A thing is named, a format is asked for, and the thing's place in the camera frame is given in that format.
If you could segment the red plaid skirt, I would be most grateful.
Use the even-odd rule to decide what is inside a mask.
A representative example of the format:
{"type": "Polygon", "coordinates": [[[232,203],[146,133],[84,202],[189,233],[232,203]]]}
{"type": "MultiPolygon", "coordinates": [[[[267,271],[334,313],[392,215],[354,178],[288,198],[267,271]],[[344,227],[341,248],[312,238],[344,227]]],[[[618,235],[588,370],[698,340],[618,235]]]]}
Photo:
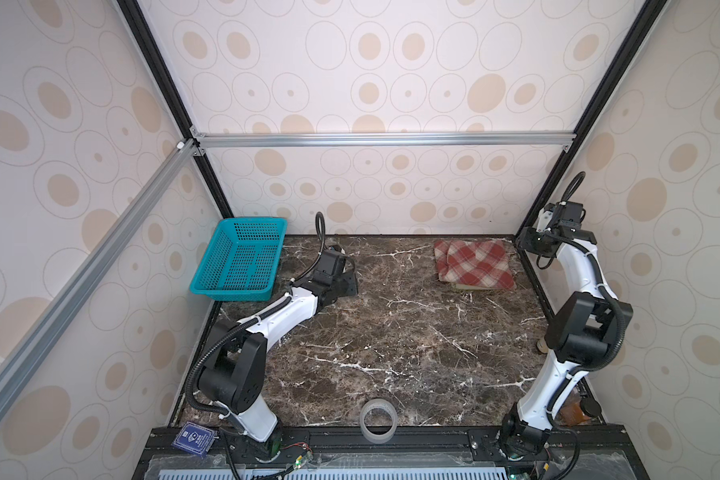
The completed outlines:
{"type": "Polygon", "coordinates": [[[437,240],[434,258],[440,282],[515,285],[510,257],[501,240],[437,240]]]}

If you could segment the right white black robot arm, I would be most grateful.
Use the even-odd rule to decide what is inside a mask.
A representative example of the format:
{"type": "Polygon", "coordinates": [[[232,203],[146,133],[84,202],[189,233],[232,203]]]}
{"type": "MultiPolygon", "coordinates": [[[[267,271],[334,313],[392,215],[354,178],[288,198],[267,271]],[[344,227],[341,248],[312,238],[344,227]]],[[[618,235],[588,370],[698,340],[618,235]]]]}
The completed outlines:
{"type": "Polygon", "coordinates": [[[633,315],[604,277],[593,234],[528,227],[519,242],[529,253],[557,259],[573,292],[548,324],[548,353],[539,375],[504,417],[498,443],[511,460],[540,453],[573,388],[615,359],[633,315]]]}

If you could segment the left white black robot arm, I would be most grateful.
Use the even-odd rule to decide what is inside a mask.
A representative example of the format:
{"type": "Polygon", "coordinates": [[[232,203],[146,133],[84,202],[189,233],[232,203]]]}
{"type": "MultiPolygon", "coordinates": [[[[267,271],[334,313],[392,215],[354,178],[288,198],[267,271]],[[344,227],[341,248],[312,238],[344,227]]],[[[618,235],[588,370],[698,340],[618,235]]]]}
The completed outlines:
{"type": "Polygon", "coordinates": [[[354,271],[300,280],[264,309],[228,324],[190,369],[184,387],[193,409],[230,422],[265,443],[278,426],[262,396],[268,351],[283,336],[342,297],[358,294],[354,271]]]}

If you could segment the olive green skirt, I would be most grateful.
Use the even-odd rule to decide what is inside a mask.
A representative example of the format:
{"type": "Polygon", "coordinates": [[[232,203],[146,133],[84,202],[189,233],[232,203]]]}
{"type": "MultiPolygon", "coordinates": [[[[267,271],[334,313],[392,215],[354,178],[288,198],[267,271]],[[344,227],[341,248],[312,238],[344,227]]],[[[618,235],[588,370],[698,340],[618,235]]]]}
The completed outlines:
{"type": "Polygon", "coordinates": [[[515,288],[514,284],[511,284],[510,286],[505,286],[502,284],[496,284],[491,286],[484,286],[484,285],[468,285],[468,284],[461,284],[461,283],[452,283],[450,286],[455,290],[460,291],[512,291],[515,288]]]}

